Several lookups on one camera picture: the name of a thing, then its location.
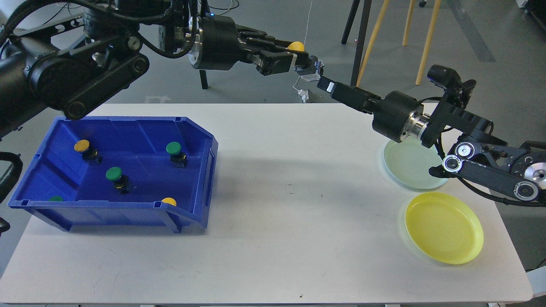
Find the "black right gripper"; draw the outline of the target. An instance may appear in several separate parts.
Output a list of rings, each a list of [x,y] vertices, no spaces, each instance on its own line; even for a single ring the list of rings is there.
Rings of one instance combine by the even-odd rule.
[[[409,136],[421,139],[429,124],[429,115],[424,113],[422,103],[399,91],[392,91],[381,100],[374,93],[325,76],[320,77],[317,87],[347,107],[362,113],[374,113],[374,131],[394,142],[403,142]]]

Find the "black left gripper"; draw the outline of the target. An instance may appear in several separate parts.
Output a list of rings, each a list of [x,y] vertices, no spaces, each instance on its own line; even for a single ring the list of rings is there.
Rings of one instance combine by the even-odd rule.
[[[300,41],[285,41],[265,31],[236,24],[226,16],[205,16],[189,62],[199,70],[230,70],[236,62],[256,64],[264,76],[288,72],[295,64],[315,64]]]

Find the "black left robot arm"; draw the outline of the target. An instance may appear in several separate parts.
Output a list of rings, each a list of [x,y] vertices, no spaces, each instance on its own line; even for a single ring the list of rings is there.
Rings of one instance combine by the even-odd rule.
[[[80,120],[144,75],[143,46],[193,68],[255,64],[264,76],[295,70],[318,78],[322,63],[298,41],[275,39],[210,12],[206,0],[76,0],[81,14],[28,30],[18,25],[52,0],[23,1],[1,30],[1,136],[50,107]]]

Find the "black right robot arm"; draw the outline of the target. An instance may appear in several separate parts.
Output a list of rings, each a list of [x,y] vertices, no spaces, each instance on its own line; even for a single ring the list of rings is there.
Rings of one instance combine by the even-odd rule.
[[[318,88],[332,99],[373,115],[374,131],[392,141],[413,136],[426,148],[435,147],[442,163],[433,177],[456,177],[476,194],[495,202],[526,207],[545,206],[545,143],[526,141],[520,147],[493,136],[494,124],[470,113],[466,106],[476,81],[463,82],[448,67],[433,65],[428,78],[444,94],[431,115],[422,101],[399,91],[384,98],[321,76]]]

